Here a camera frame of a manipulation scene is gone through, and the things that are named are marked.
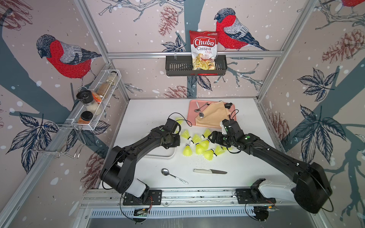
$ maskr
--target white knife handle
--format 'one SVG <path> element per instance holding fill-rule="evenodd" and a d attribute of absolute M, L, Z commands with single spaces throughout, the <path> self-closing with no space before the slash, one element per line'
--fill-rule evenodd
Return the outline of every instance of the white knife handle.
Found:
<path fill-rule="evenodd" d="M 208 173 L 208 174 L 212 174 L 213 172 L 210 169 L 194 169 L 193 170 L 196 173 Z"/>
<path fill-rule="evenodd" d="M 189 184 L 187 181 L 184 181 L 183 179 L 179 178 L 179 177 L 175 177 L 176 179 L 178 179 L 180 182 L 184 183 L 184 184 Z"/>

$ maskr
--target brown paper bag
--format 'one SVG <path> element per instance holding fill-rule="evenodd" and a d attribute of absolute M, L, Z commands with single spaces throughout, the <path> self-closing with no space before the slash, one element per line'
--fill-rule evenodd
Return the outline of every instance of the brown paper bag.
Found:
<path fill-rule="evenodd" d="M 226 119 L 229 120 L 230 111 L 225 108 L 223 101 L 210 103 L 210 105 L 202 111 L 204 118 L 197 116 L 195 122 L 197 126 L 221 128 L 219 123 Z"/>

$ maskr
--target table surface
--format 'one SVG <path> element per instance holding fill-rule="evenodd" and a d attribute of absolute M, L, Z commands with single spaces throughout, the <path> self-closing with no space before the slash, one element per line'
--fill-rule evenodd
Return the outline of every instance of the table surface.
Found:
<path fill-rule="evenodd" d="M 274 146 L 252 98 L 224 99 L 223 101 L 232 102 L 239 110 L 237 122 L 245 134 L 253 133 Z M 145 137 L 152 128 L 164 125 L 168 116 L 173 112 L 179 112 L 186 117 L 189 102 L 190 99 L 130 100 L 114 146 L 124 147 L 137 142 Z M 186 123 L 183 123 L 181 127 L 182 131 L 188 129 L 191 136 L 195 133 L 201 135 L 206 129 L 197 126 L 189 127 Z M 181 137 L 179 147 L 168 150 L 163 147 L 154 149 L 149 154 L 170 156 L 174 150 L 175 154 L 170 159 L 143 157 L 136 165 L 134 177 L 146 183 L 150 188 L 243 187 L 251 186 L 259 178 L 276 182 L 290 182 L 288 177 L 273 166 L 243 151 L 239 154 L 226 152 L 220 156 L 214 156 L 212 161 L 208 161 L 202 155 L 196 155 L 195 146 L 192 146 L 193 155 L 186 157 L 183 155 L 183 149 L 187 143 L 188 141 Z M 209 144 L 209 148 L 216 146 L 217 144 Z M 172 175 L 186 180 L 189 184 L 185 185 L 172 176 L 162 175 L 162 168 L 167 168 Z M 201 174 L 193 172 L 193 169 L 222 170 L 227 174 Z"/>

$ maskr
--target metal vent grate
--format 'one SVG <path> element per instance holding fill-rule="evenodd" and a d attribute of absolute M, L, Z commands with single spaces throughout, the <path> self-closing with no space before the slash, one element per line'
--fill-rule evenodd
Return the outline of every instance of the metal vent grate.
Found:
<path fill-rule="evenodd" d="M 123 213 L 128 217 L 133 216 L 135 208 L 122 208 Z M 249 215 L 255 216 L 253 206 L 247 206 Z M 148 218 L 186 218 L 186 217 L 234 217 L 247 216 L 244 206 L 224 206 L 224 207 L 201 207 L 201 208 L 152 208 Z M 90 218 L 123 218 L 119 208 L 113 209 L 93 209 Z"/>

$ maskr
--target chip bag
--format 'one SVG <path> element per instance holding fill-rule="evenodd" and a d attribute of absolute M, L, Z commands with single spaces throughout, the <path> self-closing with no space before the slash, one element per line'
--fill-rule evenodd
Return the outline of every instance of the chip bag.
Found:
<path fill-rule="evenodd" d="M 218 32 L 190 31 L 190 43 L 193 70 L 215 70 L 214 59 L 217 56 Z"/>

